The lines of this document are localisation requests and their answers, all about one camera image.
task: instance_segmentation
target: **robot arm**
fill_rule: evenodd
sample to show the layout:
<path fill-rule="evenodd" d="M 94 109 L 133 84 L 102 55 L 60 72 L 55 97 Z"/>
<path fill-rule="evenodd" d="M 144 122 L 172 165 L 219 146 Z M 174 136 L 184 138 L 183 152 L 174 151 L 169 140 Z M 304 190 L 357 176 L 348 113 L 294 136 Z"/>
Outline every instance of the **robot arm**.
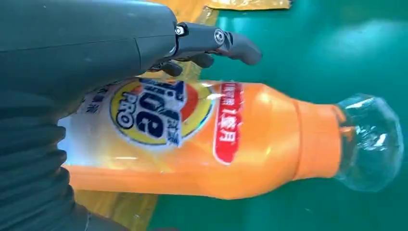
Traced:
<path fill-rule="evenodd" d="M 61 167 L 58 119 L 105 84 L 209 54 L 255 64 L 245 37 L 177 23 L 166 6 L 135 0 L 0 1 L 0 230 L 116 231 L 77 205 Z"/>

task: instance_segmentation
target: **orange plastic bottle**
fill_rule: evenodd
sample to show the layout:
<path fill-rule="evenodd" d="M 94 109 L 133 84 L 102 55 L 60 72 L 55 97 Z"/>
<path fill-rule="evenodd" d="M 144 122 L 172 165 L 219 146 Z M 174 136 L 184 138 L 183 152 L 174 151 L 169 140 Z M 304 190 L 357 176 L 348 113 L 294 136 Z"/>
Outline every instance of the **orange plastic bottle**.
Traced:
<path fill-rule="evenodd" d="M 379 98 L 318 105 L 253 83 L 135 78 L 95 90 L 59 123 L 71 184 L 87 190 L 234 199 L 337 177 L 376 191 L 403 154 Z"/>

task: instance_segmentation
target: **yellow plastic bag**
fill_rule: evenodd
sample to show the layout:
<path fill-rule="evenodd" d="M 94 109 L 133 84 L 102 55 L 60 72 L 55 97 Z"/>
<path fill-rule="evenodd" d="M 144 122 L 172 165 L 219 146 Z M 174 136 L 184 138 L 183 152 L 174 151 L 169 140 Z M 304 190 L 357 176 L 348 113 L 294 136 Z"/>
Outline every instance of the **yellow plastic bag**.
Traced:
<path fill-rule="evenodd" d="M 255 11 L 289 9 L 291 2 L 291 0 L 208 0 L 206 5 L 213 9 Z"/>

